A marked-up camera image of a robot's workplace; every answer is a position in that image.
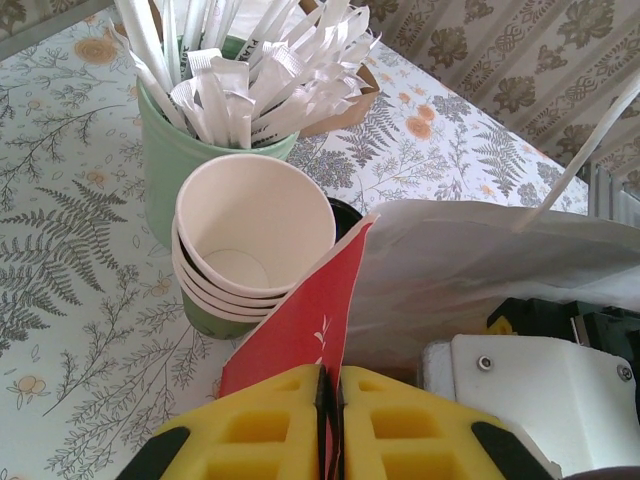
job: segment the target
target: red paper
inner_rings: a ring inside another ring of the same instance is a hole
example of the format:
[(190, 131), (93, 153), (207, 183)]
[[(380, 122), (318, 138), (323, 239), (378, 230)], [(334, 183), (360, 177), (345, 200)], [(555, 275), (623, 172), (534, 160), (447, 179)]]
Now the red paper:
[(366, 235), (376, 218), (362, 219), (245, 340), (222, 371), (221, 396), (319, 363), (337, 391), (351, 296)]

